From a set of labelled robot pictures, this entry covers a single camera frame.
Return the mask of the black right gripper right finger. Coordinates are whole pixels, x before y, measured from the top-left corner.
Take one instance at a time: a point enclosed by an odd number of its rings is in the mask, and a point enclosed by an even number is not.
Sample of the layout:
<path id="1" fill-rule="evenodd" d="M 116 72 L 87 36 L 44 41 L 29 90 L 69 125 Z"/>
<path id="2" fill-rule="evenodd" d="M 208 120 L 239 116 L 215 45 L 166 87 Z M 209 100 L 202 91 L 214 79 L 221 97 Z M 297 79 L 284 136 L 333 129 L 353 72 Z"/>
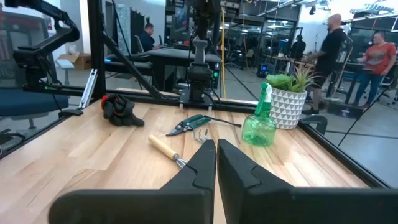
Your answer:
<path id="1" fill-rule="evenodd" d="M 294 187 L 225 139 L 218 182 L 228 223 L 397 223 L 396 189 Z"/>

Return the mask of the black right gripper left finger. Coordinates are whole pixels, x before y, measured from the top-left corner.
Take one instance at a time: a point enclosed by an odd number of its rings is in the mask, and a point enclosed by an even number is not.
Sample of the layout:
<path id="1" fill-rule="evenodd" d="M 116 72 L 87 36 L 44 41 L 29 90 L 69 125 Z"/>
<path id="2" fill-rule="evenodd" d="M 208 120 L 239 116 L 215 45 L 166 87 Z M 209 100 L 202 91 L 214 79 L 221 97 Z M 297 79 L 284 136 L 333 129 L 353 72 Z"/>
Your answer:
<path id="1" fill-rule="evenodd" d="M 207 140 L 160 189 L 83 189 L 57 198 L 48 221 L 67 223 L 212 223 L 216 146 Z"/>

